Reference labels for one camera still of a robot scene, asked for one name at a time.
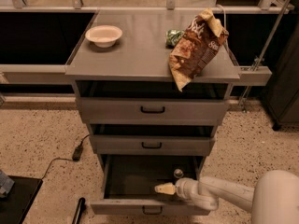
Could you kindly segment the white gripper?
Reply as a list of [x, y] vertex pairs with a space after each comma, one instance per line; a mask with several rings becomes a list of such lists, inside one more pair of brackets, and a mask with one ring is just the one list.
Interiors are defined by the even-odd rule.
[[190, 178], [181, 178], [176, 184], [165, 183], [157, 185], [154, 189], [157, 193], [174, 195], [175, 193], [179, 198], [184, 200], [195, 200], [199, 196], [197, 180]]

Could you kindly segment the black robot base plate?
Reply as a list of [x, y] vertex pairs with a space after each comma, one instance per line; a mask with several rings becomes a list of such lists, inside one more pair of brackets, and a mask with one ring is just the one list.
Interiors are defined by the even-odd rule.
[[22, 224], [43, 181], [39, 178], [13, 176], [15, 182], [6, 198], [0, 199], [0, 224]]

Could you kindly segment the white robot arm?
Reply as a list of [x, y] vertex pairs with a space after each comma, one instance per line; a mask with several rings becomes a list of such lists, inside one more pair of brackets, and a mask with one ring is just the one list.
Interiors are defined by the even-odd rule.
[[299, 177], [287, 171], [264, 173], [254, 188], [204, 176], [199, 180], [181, 178], [154, 189], [177, 194], [207, 211], [217, 210], [219, 199], [223, 199], [251, 213], [251, 224], [299, 224]]

